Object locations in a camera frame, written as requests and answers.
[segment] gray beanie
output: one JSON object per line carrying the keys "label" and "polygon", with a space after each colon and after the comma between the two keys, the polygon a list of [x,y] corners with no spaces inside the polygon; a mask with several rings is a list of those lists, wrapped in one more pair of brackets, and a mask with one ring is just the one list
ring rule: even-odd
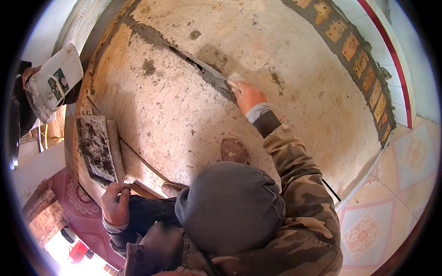
{"label": "gray beanie", "polygon": [[190,239],[213,254],[264,247],[283,220],[283,201],[264,171],[233,162],[207,167],[176,198]]}

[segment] orange brick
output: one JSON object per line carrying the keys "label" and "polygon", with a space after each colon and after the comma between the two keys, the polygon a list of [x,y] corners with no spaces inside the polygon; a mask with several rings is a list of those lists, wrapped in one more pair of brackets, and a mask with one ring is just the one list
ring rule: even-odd
{"label": "orange brick", "polygon": [[365,67],[367,66],[367,62],[368,62],[368,56],[365,53],[365,51],[362,50],[359,53],[359,58],[354,61],[354,67],[353,67],[353,70],[356,73],[356,76],[358,76],[358,79],[361,78],[362,72],[364,72]]}
{"label": "orange brick", "polygon": [[314,5],[315,10],[318,12],[318,15],[315,19],[315,24],[319,25],[322,21],[326,20],[328,16],[332,13],[332,8],[325,4],[323,0],[319,0],[319,3]]}
{"label": "orange brick", "polygon": [[379,82],[378,79],[376,79],[376,82],[374,83],[373,93],[370,96],[370,107],[372,110],[377,100],[379,99],[381,92],[382,92],[381,83]]}
{"label": "orange brick", "polygon": [[337,20],[330,24],[330,29],[325,31],[325,33],[331,41],[337,42],[346,29],[347,26],[341,20]]}
{"label": "orange brick", "polygon": [[385,100],[384,94],[381,94],[381,97],[379,98],[379,101],[377,102],[376,110],[374,111],[373,115],[376,119],[376,122],[379,122],[379,119],[381,118],[382,114],[384,113],[385,106],[387,105],[387,101]]}
{"label": "orange brick", "polygon": [[312,0],[292,0],[292,1],[303,9],[305,9],[312,2]]}
{"label": "orange brick", "polygon": [[362,88],[365,90],[365,93],[368,93],[370,90],[371,84],[373,83],[374,79],[376,78],[376,74],[373,71],[373,68],[371,66],[368,68],[367,75],[365,76],[364,83],[362,84]]}
{"label": "orange brick", "polygon": [[387,121],[387,113],[386,112],[384,112],[384,116],[382,116],[382,120],[381,120],[381,122],[379,123],[379,126],[377,127],[377,129],[379,130],[379,129],[381,129],[381,127],[383,126],[383,124]]}
{"label": "orange brick", "polygon": [[356,53],[356,49],[359,46],[359,41],[356,39],[354,34],[350,33],[350,36],[347,37],[347,41],[344,43],[344,47],[342,48],[342,54],[347,59],[347,61],[350,61],[351,58],[354,56],[354,53]]}
{"label": "orange brick", "polygon": [[390,131],[391,131],[391,126],[390,123],[388,123],[387,129],[385,130],[384,136],[382,137],[382,142],[385,142],[385,140],[387,140]]}
{"label": "orange brick", "polygon": [[110,268],[109,271],[108,271],[107,273],[111,274],[112,276],[115,276],[115,275],[117,275],[118,271],[116,271],[116,270],[113,269],[113,268]]}

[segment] left hand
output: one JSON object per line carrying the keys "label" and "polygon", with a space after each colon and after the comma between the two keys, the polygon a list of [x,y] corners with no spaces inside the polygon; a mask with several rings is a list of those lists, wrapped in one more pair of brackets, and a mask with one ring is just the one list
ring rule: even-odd
{"label": "left hand", "polygon": [[130,184],[111,183],[106,192],[101,196],[103,217],[108,223],[121,226],[129,223],[129,197]]}

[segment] red trim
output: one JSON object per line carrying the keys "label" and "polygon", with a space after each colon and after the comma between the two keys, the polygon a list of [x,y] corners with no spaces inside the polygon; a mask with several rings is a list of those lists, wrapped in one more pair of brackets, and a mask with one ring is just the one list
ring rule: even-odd
{"label": "red trim", "polygon": [[405,80],[405,74],[402,69],[402,65],[399,62],[399,58],[397,56],[396,50],[394,49],[393,43],[391,42],[390,37],[387,34],[387,31],[382,25],[381,21],[377,17],[376,13],[374,13],[373,9],[366,2],[366,0],[358,0],[359,4],[364,8],[368,16],[373,21],[379,33],[381,33],[382,38],[384,39],[385,44],[390,52],[391,57],[393,58],[394,65],[396,66],[397,74],[399,75],[400,85],[402,87],[402,92],[404,94],[405,100],[405,110],[407,111],[407,125],[408,128],[412,128],[412,109],[410,105],[410,96],[408,95],[408,87],[407,81]]}

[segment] trowel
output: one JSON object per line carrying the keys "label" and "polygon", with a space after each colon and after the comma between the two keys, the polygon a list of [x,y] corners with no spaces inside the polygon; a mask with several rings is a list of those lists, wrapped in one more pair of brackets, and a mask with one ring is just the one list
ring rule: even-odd
{"label": "trowel", "polygon": [[204,61],[187,54],[187,57],[191,59],[195,66],[201,70],[203,73],[203,79],[213,86],[220,87],[221,89],[227,90],[232,93],[231,88],[234,87],[241,90],[236,81],[227,79],[221,72],[219,72],[213,66],[208,65]]}

